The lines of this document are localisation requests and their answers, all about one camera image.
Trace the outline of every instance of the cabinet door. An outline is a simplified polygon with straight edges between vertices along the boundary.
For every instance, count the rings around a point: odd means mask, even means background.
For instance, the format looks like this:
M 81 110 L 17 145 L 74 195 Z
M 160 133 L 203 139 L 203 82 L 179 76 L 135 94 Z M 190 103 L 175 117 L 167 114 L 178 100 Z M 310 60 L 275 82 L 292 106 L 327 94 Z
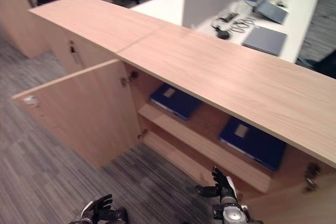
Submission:
M 303 193 L 305 185 L 301 185 L 246 202 L 252 218 L 265 224 L 335 223 L 336 174 L 318 178 L 316 183 L 319 189 L 310 193 Z
M 66 31 L 58 25 L 40 17 L 34 18 L 45 41 L 64 67 L 66 73 L 74 73 L 83 69 L 81 62 L 74 58 L 74 55 L 71 53 Z
M 84 68 L 92 67 L 97 64 L 115 59 L 115 55 L 106 49 L 95 45 L 94 43 L 76 35 L 67 32 L 68 39 L 76 51 L 78 60 Z
M 123 62 L 111 60 L 13 97 L 40 124 L 95 167 L 139 143 Z

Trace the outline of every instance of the blue binder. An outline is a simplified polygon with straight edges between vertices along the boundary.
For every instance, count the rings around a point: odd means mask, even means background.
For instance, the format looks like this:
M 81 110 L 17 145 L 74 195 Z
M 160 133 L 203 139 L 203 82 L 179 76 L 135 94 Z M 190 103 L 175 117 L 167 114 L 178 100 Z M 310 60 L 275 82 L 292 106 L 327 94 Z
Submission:
M 286 147 L 285 142 L 234 117 L 228 121 L 219 139 L 271 170 L 279 168 Z
M 199 99 L 167 83 L 151 94 L 150 99 L 183 120 L 188 120 L 191 114 L 202 103 Z

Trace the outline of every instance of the gray carpet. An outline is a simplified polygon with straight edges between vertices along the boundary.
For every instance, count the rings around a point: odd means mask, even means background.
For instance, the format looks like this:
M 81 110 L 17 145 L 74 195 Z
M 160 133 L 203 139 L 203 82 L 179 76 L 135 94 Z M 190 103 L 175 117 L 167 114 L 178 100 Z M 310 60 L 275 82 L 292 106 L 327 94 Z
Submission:
M 336 0 L 319 0 L 300 56 L 319 61 L 336 49 Z
M 51 53 L 28 60 L 2 42 L 0 66 L 0 223 L 68 223 L 109 193 L 131 223 L 211 222 L 210 201 L 195 193 L 196 183 L 150 148 L 140 145 L 100 173 L 11 100 L 65 75 Z

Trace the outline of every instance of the wood grain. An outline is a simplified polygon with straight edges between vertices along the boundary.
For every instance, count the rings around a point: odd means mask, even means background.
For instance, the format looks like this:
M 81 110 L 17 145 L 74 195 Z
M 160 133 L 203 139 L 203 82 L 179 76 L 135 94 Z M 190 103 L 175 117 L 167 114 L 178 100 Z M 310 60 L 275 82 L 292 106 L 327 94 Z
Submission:
M 242 179 L 238 178 L 236 175 L 229 172 L 227 169 L 219 166 L 218 164 L 216 164 L 211 159 L 207 158 L 206 156 L 204 156 L 200 152 L 196 151 L 195 149 L 193 149 L 189 145 L 187 145 L 184 142 L 182 142 L 181 140 L 179 140 L 177 137 L 168 133 L 164 129 L 158 127 L 154 123 L 149 122 L 147 119 L 145 119 L 145 118 L 143 118 L 143 119 L 146 121 L 149 129 L 151 130 L 150 133 L 154 133 L 161 140 L 170 144 L 173 147 L 172 151 L 174 150 L 174 152 L 175 152 L 175 150 L 176 150 L 176 151 L 182 153 L 183 155 L 186 155 L 187 157 L 191 158 L 192 162 L 189 162 L 188 161 L 189 159 L 184 159 L 184 158 L 181 158 L 181 160 L 178 159 L 178 158 L 177 159 L 172 159 L 172 160 L 170 160 L 170 162 L 173 163 L 174 165 L 176 165 L 177 167 L 179 167 L 181 170 L 192 169 L 192 171 L 193 171 L 192 173 L 188 173 L 188 172 L 186 172 L 186 173 L 189 174 L 191 177 L 193 177 L 196 181 L 198 181 L 202 185 L 211 185 L 211 186 L 214 185 L 213 179 L 212 179 L 212 181 L 209 179 L 209 174 L 211 174 L 212 168 L 214 166 L 217 166 L 223 172 L 223 174 L 225 174 L 226 176 L 230 176 L 231 179 L 234 181 L 235 187 L 239 191 L 239 195 L 240 195 L 241 199 L 253 199 L 253 198 L 257 198 L 257 197 L 260 197 L 261 195 L 263 195 L 263 193 L 261 193 L 260 191 L 255 189 L 253 186 L 249 185 L 248 183 L 246 183 Z M 169 153 L 170 153 L 170 152 L 166 153 L 165 144 L 163 144 L 161 146 L 160 142 L 158 142 L 155 145 L 155 148 L 157 148 L 157 151 L 162 156 L 169 155 Z
M 305 184 L 278 193 L 248 200 L 249 211 L 254 219 L 265 224 L 304 223 L 330 224 L 335 221 L 336 174 L 316 180 L 319 189 L 302 193 Z
M 271 182 L 269 173 L 244 162 L 149 104 L 143 106 L 138 113 L 254 188 L 267 192 Z
M 114 53 L 107 51 L 74 33 L 67 32 L 67 36 L 69 40 L 74 43 L 74 47 L 85 68 L 116 58 Z
M 30 12 L 111 52 L 168 24 L 100 0 L 58 0 Z
M 38 17 L 33 17 L 38 29 L 48 43 L 48 46 L 58 58 L 66 73 L 74 73 L 83 69 L 83 66 L 75 62 L 73 55 L 70 52 L 70 40 L 66 30 L 56 26 L 55 24 L 43 20 Z
M 0 3 L 0 25 L 7 42 L 28 58 L 49 49 L 28 12 L 31 8 L 28 0 L 0 0 Z
M 156 134 L 150 132 L 146 135 L 144 143 L 161 154 L 168 161 L 176 165 L 183 172 L 195 178 L 203 186 L 213 186 L 214 179 L 211 171 L 179 151 Z
M 226 123 L 230 118 L 230 115 L 224 113 L 223 111 L 216 109 L 209 104 L 203 103 L 191 115 L 189 120 L 184 121 L 178 118 L 176 115 L 168 113 L 165 109 L 159 107 L 153 102 L 149 102 L 149 104 L 164 113 L 166 116 L 169 116 L 170 118 L 189 128 L 190 130 L 196 132 L 202 137 L 218 145 L 219 148 L 223 148 L 224 150 L 230 152 L 242 161 L 272 176 L 272 181 L 268 193 L 273 193 L 275 191 L 279 191 L 284 188 L 288 188 L 302 183 L 304 181 L 304 172 L 309 163 L 318 164 L 323 174 L 336 172 L 336 170 L 331 166 L 319 161 L 318 159 L 291 145 L 286 146 L 286 150 L 283 155 L 279 169 L 276 172 L 271 172 L 264 165 L 218 140 L 220 132 L 225 127 Z M 181 145 L 181 143 L 176 144 L 175 147 L 182 150 L 185 148 L 183 145 Z
M 97 65 L 25 91 L 13 98 L 40 124 L 98 167 L 139 142 L 140 132 L 120 60 Z M 23 99 L 33 95 L 39 106 Z
M 336 167 L 336 81 L 174 25 L 122 60 Z

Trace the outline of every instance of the cabinet countertop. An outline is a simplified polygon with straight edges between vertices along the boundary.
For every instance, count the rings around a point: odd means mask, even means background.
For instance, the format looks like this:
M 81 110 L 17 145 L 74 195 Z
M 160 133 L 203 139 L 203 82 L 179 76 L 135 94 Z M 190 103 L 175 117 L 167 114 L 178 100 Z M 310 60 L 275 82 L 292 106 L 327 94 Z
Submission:
M 336 167 L 335 80 L 99 0 L 31 12 Z

